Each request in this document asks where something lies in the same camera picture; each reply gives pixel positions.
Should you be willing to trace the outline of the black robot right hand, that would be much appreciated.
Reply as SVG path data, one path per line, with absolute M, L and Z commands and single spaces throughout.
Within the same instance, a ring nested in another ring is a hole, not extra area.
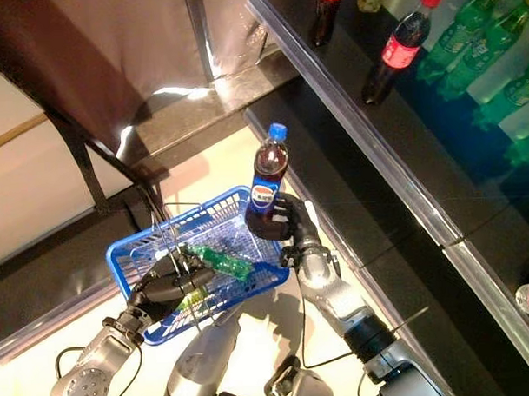
M 266 214 L 257 213 L 248 207 L 245 222 L 249 231 L 268 241 L 287 241 L 303 250 L 320 246 L 318 229 L 311 221 L 307 209 L 298 197 L 279 192 L 272 209 Z

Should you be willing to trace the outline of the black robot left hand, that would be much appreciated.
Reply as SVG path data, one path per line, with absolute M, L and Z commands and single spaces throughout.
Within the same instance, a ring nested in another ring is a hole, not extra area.
M 185 244 L 161 258 L 131 290 L 127 312 L 137 320 L 133 332 L 143 337 L 149 327 L 173 314 L 187 294 L 214 276 L 211 265 Z

